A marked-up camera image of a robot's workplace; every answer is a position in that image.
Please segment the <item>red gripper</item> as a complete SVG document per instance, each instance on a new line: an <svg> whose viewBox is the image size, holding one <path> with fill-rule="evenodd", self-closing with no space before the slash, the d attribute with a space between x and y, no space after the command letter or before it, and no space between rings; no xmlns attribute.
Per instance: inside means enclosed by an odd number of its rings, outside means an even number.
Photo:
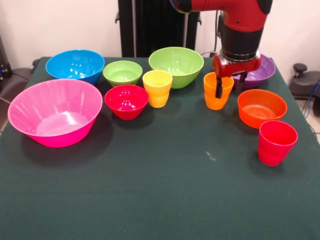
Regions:
<svg viewBox="0 0 320 240"><path fill-rule="evenodd" d="M253 59L247 61L233 61L225 58L222 54L213 56L212 65L216 73L216 92L215 97L220 99L223 95L222 78L240 74L237 83L237 93L241 93L248 72L255 71L261 65L261 54L257 53Z"/></svg>

